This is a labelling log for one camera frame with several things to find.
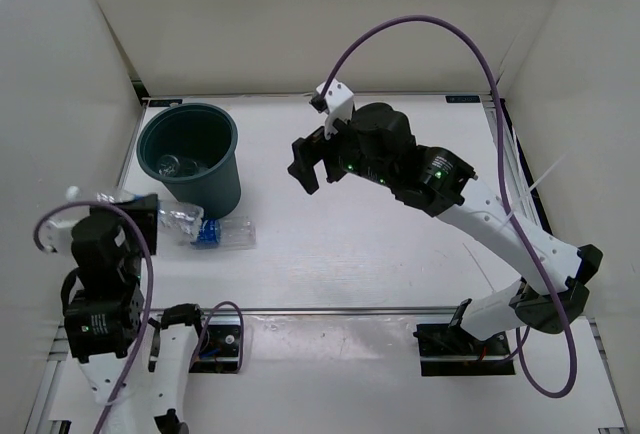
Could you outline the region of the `clear bottle small blue label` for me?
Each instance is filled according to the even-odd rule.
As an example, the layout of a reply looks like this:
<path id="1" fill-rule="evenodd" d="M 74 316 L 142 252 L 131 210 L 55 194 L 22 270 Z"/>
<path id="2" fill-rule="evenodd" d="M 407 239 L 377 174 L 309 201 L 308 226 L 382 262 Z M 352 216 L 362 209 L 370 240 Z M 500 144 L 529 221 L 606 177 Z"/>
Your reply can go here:
<path id="1" fill-rule="evenodd" d="M 78 186 L 67 188 L 65 198 L 69 202 L 93 200 L 112 204 L 126 204 L 138 201 L 142 195 L 133 194 L 122 188 L 89 189 Z M 158 231 L 171 236 L 180 244 L 195 242 L 204 218 L 204 209 L 178 201 L 158 201 Z"/>

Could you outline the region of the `clear plastic bottle white cap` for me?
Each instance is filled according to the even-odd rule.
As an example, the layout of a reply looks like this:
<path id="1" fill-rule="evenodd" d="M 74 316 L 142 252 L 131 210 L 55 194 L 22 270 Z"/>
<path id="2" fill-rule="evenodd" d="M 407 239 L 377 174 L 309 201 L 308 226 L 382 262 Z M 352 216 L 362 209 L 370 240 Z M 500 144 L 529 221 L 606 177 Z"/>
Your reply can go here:
<path id="1" fill-rule="evenodd" d="M 164 154 L 156 163 L 156 172 L 163 177 L 191 177 L 205 172 L 208 166 L 192 158 L 174 154 Z"/>

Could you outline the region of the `clear bottle large blue label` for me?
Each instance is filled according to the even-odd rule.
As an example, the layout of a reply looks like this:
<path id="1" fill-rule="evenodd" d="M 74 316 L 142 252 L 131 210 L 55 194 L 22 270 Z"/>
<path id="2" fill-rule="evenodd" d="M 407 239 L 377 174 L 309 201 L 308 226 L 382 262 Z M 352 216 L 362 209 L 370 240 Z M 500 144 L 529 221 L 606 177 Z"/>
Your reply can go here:
<path id="1" fill-rule="evenodd" d="M 226 217 L 203 221 L 191 246 L 196 249 L 250 249 L 256 245 L 256 229 L 248 217 Z"/>

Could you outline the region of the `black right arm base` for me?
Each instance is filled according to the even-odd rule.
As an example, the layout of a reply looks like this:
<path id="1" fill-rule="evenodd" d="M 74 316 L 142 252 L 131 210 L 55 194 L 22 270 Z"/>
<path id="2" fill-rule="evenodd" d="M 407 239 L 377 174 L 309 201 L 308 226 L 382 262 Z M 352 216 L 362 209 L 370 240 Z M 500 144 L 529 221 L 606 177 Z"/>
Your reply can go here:
<path id="1" fill-rule="evenodd" d="M 515 374 L 507 336 L 499 332 L 478 341 L 448 324 L 417 324 L 422 377 L 481 377 Z"/>

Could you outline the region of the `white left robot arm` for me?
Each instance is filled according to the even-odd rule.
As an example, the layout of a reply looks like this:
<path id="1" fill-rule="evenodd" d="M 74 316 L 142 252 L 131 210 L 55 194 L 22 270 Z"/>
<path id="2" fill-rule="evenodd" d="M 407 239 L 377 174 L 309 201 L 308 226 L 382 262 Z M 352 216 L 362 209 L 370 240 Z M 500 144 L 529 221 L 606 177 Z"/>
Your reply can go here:
<path id="1" fill-rule="evenodd" d="M 70 229 L 76 262 L 61 289 L 71 355 L 101 407 L 96 433 L 186 433 L 191 354 L 210 331 L 195 304 L 150 315 L 159 201 L 102 194 L 71 199 L 88 214 Z"/>

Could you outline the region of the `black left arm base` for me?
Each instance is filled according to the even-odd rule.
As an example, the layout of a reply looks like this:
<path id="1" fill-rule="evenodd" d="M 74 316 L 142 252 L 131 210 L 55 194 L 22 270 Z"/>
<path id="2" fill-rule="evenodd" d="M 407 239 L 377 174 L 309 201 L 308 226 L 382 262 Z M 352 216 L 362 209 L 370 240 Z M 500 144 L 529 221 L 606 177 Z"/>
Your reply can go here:
<path id="1" fill-rule="evenodd" d="M 244 359 L 244 326 L 238 315 L 222 313 L 207 325 L 207 334 L 189 372 L 238 374 Z"/>

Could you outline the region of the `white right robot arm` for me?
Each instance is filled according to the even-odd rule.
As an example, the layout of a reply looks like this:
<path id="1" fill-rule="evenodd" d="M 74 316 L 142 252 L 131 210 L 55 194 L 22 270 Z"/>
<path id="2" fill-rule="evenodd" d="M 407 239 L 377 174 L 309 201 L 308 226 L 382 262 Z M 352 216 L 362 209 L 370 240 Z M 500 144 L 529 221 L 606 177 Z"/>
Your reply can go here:
<path id="1" fill-rule="evenodd" d="M 471 165 L 445 148 L 418 144 L 408 117 L 388 104 L 363 106 L 334 129 L 326 134 L 318 128 L 292 145 L 288 172 L 307 193 L 319 188 L 317 163 L 330 183 L 347 174 L 365 178 L 465 232 L 519 275 L 510 286 L 458 307 L 449 329 L 455 350 L 470 354 L 493 335 L 523 326 L 559 334 L 582 314 L 586 285 L 603 257 L 598 248 L 567 244 L 519 214 L 508 216 Z"/>

